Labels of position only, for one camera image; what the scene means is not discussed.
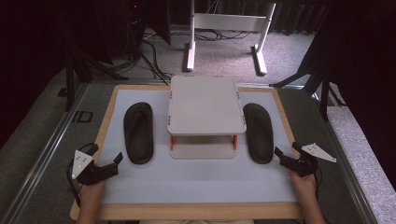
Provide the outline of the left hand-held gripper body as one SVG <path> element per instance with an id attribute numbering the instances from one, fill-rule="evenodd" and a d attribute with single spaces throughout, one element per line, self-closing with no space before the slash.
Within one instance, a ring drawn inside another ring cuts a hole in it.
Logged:
<path id="1" fill-rule="evenodd" d="M 94 185 L 119 173 L 118 164 L 114 162 L 103 167 L 97 166 L 93 156 L 76 150 L 72 160 L 70 177 L 83 185 Z"/>

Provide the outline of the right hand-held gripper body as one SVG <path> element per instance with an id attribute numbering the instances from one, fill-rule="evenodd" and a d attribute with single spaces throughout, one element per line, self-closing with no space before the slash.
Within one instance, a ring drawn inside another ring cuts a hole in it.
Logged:
<path id="1" fill-rule="evenodd" d="M 318 169 L 318 159 L 330 162 L 337 162 L 337 159 L 319 147 L 316 143 L 304 145 L 298 159 L 286 156 L 279 159 L 279 164 L 295 172 L 298 176 L 304 177 L 314 174 Z"/>

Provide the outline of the black slipper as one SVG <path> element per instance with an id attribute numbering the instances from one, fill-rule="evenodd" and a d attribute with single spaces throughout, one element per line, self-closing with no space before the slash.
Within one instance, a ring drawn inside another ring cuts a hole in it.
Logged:
<path id="1" fill-rule="evenodd" d="M 151 106 L 145 102 L 131 105 L 124 115 L 123 131 L 130 161 L 138 165 L 149 162 L 154 152 Z"/>
<path id="2" fill-rule="evenodd" d="M 269 163 L 274 156 L 274 132 L 267 110 L 258 104 L 243 108 L 247 122 L 247 148 L 250 158 L 258 164 Z"/>

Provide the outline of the white two-tier shoe rack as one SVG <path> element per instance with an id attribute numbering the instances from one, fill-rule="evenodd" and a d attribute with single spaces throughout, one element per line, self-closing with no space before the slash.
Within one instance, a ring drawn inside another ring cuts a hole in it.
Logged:
<path id="1" fill-rule="evenodd" d="M 177 160 L 232 159 L 247 129 L 237 85 L 230 77 L 171 79 L 167 131 Z"/>

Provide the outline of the person's left hand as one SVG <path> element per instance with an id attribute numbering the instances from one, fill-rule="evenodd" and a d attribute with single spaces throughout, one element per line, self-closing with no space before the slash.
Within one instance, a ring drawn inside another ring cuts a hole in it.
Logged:
<path id="1" fill-rule="evenodd" d="M 94 185 L 79 185 L 78 195 L 80 205 L 97 205 L 101 202 L 105 190 L 106 182 L 101 181 Z"/>

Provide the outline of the person's right hand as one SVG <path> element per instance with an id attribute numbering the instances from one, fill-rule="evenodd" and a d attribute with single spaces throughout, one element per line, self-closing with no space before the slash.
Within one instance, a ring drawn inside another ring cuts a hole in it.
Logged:
<path id="1" fill-rule="evenodd" d="M 300 177 L 292 170 L 288 170 L 288 174 L 300 201 L 313 200 L 316 198 L 317 184 L 313 175 Z"/>

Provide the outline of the black metal stand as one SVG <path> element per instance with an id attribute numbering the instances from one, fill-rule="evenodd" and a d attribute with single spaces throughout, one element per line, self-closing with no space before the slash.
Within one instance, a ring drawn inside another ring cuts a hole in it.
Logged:
<path id="1" fill-rule="evenodd" d="M 305 68 L 300 67 L 298 71 L 274 84 L 270 84 L 270 87 L 280 89 L 289 85 L 292 81 L 295 81 L 305 75 L 309 75 L 309 79 L 304 84 L 302 91 L 307 94 L 314 94 L 318 88 L 321 88 L 319 98 L 319 112 L 325 121 L 328 121 L 327 107 L 329 103 L 329 94 L 335 97 L 335 101 L 340 105 L 345 105 L 336 95 L 332 89 L 330 72 L 325 68 L 324 65 L 314 64 L 308 65 Z"/>

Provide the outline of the black tripod stand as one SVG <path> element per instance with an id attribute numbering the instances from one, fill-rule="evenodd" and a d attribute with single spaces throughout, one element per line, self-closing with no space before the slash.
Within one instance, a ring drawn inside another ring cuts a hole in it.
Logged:
<path id="1" fill-rule="evenodd" d="M 74 49 L 68 49 L 66 52 L 66 111 L 69 111 L 72 108 L 72 105 L 75 102 L 75 81 L 74 76 L 78 75 L 81 82 L 90 83 L 92 81 L 92 74 L 89 69 L 89 65 L 92 65 L 94 68 L 99 69 L 105 74 L 113 77 L 117 80 L 127 80 L 127 77 L 123 77 L 121 75 L 116 74 L 111 71 L 109 68 L 105 67 L 98 61 L 96 61 L 93 57 L 89 56 L 87 53 L 82 51 L 79 47 Z"/>

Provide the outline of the light blue table mat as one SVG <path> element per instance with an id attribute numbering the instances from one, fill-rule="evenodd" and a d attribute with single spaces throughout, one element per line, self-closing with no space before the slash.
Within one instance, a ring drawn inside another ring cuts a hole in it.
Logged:
<path id="1" fill-rule="evenodd" d="M 274 158 L 254 162 L 246 137 L 238 136 L 236 156 L 221 160 L 175 160 L 169 150 L 168 91 L 119 90 L 99 162 L 125 154 L 123 119 L 133 104 L 146 102 L 154 119 L 154 154 L 143 164 L 124 158 L 119 174 L 106 182 L 104 203 L 294 203 L 285 169 Z"/>

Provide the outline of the person's pale clothing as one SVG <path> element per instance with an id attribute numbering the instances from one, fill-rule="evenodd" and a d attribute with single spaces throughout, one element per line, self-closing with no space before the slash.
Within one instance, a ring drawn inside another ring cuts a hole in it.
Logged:
<path id="1" fill-rule="evenodd" d="M 139 224 L 254 224 L 254 220 L 141 220 Z"/>

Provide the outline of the dark curtain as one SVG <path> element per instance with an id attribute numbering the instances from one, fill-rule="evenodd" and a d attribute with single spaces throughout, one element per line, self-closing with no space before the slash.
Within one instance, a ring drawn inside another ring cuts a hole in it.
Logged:
<path id="1" fill-rule="evenodd" d="M 313 34 L 325 19 L 329 8 L 315 5 L 276 5 L 270 33 Z"/>

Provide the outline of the black rectangular floor bracket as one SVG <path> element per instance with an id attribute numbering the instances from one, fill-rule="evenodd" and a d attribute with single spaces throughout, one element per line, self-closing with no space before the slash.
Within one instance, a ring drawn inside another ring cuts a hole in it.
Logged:
<path id="1" fill-rule="evenodd" d="M 93 113 L 90 111 L 77 111 L 72 118 L 76 123 L 89 123 L 92 121 Z"/>

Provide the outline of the aluminium floor rail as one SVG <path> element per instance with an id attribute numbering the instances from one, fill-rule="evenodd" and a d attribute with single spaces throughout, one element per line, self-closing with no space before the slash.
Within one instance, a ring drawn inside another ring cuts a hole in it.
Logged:
<path id="1" fill-rule="evenodd" d="M 326 130 L 361 223 L 378 224 L 373 200 L 375 185 L 371 185 L 369 177 L 379 175 L 382 180 L 382 168 L 349 108 L 328 106 L 327 113 Z"/>
<path id="2" fill-rule="evenodd" d="M 7 211 L 0 218 L 0 224 L 15 224 L 20 218 L 21 212 L 24 210 L 25 205 L 29 202 L 37 184 L 39 183 L 42 175 L 45 173 L 47 166 L 53 157 L 53 154 L 62 141 L 64 133 L 71 123 L 71 119 L 74 117 L 81 99 L 84 97 L 88 88 L 88 84 L 81 84 L 78 87 L 75 101 L 71 104 L 67 111 L 62 113 L 60 121 L 51 134 L 47 144 L 42 149 L 39 157 L 35 160 L 33 167 L 23 180 L 22 185 L 18 190 L 18 194 L 14 197 Z"/>

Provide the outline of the white metal desk frame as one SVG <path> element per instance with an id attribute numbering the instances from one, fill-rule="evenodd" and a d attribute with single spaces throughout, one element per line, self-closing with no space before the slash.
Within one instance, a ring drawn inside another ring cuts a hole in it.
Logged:
<path id="1" fill-rule="evenodd" d="M 256 72 L 259 76 L 267 74 L 266 64 L 263 58 L 263 47 L 266 40 L 272 18 L 276 9 L 276 3 L 270 3 L 264 16 L 207 14 L 195 11 L 195 0 L 191 0 L 190 13 L 190 44 L 187 53 L 188 72 L 194 69 L 195 62 L 195 30 L 212 29 L 221 31 L 243 31 L 261 33 L 257 45 L 252 47 L 252 57 L 257 66 Z"/>

